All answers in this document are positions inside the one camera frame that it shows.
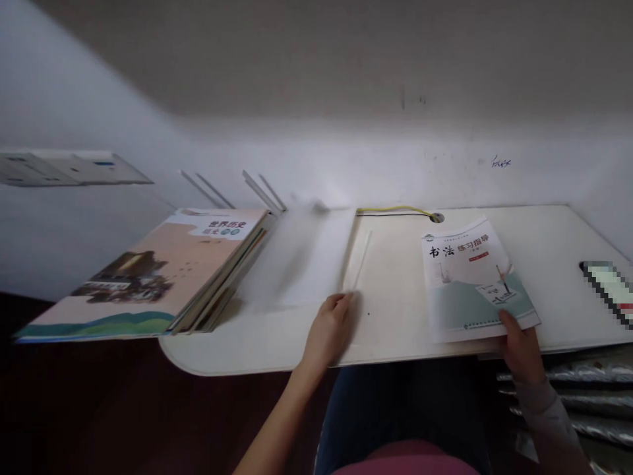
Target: textbook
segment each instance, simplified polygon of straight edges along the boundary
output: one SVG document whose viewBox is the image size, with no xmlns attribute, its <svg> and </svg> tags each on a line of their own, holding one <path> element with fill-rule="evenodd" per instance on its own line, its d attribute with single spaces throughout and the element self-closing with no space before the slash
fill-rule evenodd
<svg viewBox="0 0 633 475">
<path fill-rule="evenodd" d="M 176 210 L 69 297 L 17 332 L 19 342 L 211 331 L 274 222 L 267 210 Z"/>
<path fill-rule="evenodd" d="M 522 329 L 540 324 L 487 218 L 423 236 L 422 252 L 433 342 L 504 335 L 500 309 L 513 314 Z"/>
</svg>

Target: wall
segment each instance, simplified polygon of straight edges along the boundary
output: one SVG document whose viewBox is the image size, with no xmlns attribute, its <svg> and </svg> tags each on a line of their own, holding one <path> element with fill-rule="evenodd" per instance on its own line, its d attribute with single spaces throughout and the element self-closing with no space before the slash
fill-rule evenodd
<svg viewBox="0 0 633 475">
<path fill-rule="evenodd" d="M 243 168 L 287 203 L 570 203 L 633 257 L 628 3 L 36 4 L 0 5 L 0 146 L 112 150 L 156 184 L 2 187 L 0 290 L 59 299 L 208 206 L 178 169 L 239 206 Z"/>
</svg>

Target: hand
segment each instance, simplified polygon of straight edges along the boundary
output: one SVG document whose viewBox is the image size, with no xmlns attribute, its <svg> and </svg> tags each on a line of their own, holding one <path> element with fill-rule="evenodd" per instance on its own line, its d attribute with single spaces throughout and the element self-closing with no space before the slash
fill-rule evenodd
<svg viewBox="0 0 633 475">
<path fill-rule="evenodd" d="M 352 320 L 347 317 L 347 308 L 353 295 L 329 296 L 316 314 L 305 343 L 303 358 L 297 367 L 312 378 L 320 379 L 347 346 Z"/>
<path fill-rule="evenodd" d="M 536 330 L 522 330 L 515 318 L 505 310 L 499 311 L 499 319 L 508 331 L 500 338 L 500 348 L 506 365 L 515 381 L 536 384 L 546 380 L 543 359 L 539 349 Z"/>
</svg>

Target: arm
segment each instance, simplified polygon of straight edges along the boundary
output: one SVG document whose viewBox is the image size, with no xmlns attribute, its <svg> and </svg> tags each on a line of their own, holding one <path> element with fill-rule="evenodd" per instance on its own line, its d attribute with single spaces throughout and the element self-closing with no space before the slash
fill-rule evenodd
<svg viewBox="0 0 633 475">
<path fill-rule="evenodd" d="M 233 475 L 282 473 L 312 393 L 347 346 L 351 318 L 346 314 L 352 295 L 329 296 L 321 305 L 308 333 L 301 362 Z"/>
<path fill-rule="evenodd" d="M 501 350 L 512 372 L 516 396 L 546 474 L 593 474 L 560 397 L 547 381 L 536 330 L 521 330 L 502 310 L 499 318 L 508 331 Z"/>
</svg>

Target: yellow cable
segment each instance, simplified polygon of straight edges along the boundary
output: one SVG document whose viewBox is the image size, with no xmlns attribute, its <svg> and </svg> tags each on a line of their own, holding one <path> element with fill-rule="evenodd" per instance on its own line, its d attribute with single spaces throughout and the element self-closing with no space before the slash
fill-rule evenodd
<svg viewBox="0 0 633 475">
<path fill-rule="evenodd" d="M 435 219 L 435 216 L 433 216 L 431 213 L 428 213 L 426 211 L 422 211 L 421 209 L 418 209 L 418 208 L 413 208 L 412 206 L 393 206 L 392 208 L 358 208 L 356 210 L 356 212 L 364 212 L 364 211 L 394 211 L 394 210 L 399 210 L 399 209 L 408 209 L 408 210 L 420 212 L 422 214 L 426 214 L 427 216 L 429 216 L 431 218 L 431 220 L 433 220 L 433 222 L 437 222 L 436 219 Z"/>
</svg>

